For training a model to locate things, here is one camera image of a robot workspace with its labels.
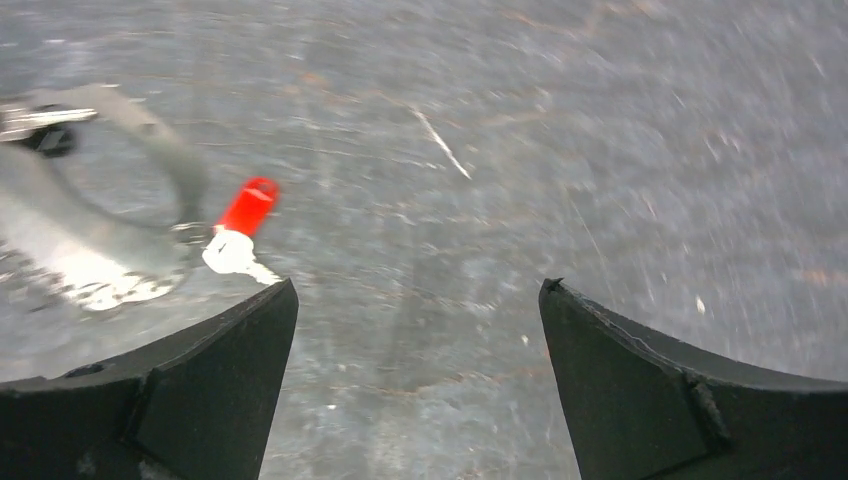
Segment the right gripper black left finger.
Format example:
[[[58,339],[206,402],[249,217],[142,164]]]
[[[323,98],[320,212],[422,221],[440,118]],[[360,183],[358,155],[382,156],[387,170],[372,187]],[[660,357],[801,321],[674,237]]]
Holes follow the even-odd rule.
[[[1,386],[5,479],[255,479],[297,322],[290,281],[62,376]]]

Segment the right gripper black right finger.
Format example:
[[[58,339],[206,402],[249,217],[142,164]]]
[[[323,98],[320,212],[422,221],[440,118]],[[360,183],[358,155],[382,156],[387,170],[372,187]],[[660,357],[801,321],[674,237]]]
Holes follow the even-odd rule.
[[[644,326],[559,279],[539,309],[585,479],[843,479],[847,386]]]

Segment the key with red tag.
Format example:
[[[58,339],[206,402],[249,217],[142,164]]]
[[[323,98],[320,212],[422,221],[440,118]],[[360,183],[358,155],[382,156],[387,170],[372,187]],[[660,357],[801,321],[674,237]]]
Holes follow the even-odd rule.
[[[282,278],[260,263],[254,254],[256,234],[279,196],[279,186],[264,177],[249,179],[213,227],[213,237],[202,251],[204,263],[217,274],[244,274],[262,285]]]

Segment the silver perforated metal plate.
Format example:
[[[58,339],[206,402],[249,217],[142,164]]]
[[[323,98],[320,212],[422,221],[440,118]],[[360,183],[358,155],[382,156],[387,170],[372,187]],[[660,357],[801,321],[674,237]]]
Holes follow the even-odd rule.
[[[196,151],[114,85],[38,89],[5,102],[96,110],[169,176],[179,215],[165,226],[122,218],[85,199],[55,158],[1,143],[2,283],[93,312],[174,290],[208,238],[201,219],[207,176]]]

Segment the key with black tag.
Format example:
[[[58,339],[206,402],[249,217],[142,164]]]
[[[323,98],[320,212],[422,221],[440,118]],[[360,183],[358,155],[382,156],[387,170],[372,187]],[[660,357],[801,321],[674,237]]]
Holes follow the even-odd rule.
[[[97,116],[91,108],[5,102],[1,104],[1,143],[24,147],[47,158],[66,156],[78,146],[72,125]]]

